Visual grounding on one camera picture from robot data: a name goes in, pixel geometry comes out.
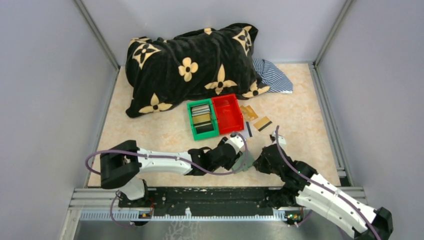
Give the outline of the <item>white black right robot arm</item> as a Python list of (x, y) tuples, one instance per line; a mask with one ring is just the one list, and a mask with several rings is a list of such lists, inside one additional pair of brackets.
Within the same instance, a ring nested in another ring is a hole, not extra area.
[(284, 185), (272, 192), (272, 208), (302, 206), (329, 220), (354, 240), (387, 240), (394, 231), (392, 213), (366, 205), (332, 185), (309, 164), (292, 160), (272, 144), (253, 163), (264, 174), (275, 174)]

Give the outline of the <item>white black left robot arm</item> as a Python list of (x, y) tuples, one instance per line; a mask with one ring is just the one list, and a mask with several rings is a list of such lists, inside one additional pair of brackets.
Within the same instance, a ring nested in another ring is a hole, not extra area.
[(246, 141), (240, 136), (221, 139), (217, 147), (193, 148), (183, 152), (151, 151), (127, 140), (111, 149), (100, 152), (100, 186), (106, 190), (119, 190), (138, 207), (149, 203), (146, 183), (138, 179), (142, 173), (171, 173), (182, 176), (218, 175), (219, 168), (226, 175), (242, 169), (233, 169)]

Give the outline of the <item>mint green card holder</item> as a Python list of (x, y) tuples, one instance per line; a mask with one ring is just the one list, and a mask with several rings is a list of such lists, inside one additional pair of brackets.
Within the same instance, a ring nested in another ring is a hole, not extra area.
[(235, 160), (231, 170), (235, 173), (246, 172), (250, 167), (253, 166), (255, 161), (254, 156), (249, 151), (241, 152), (239, 157)]

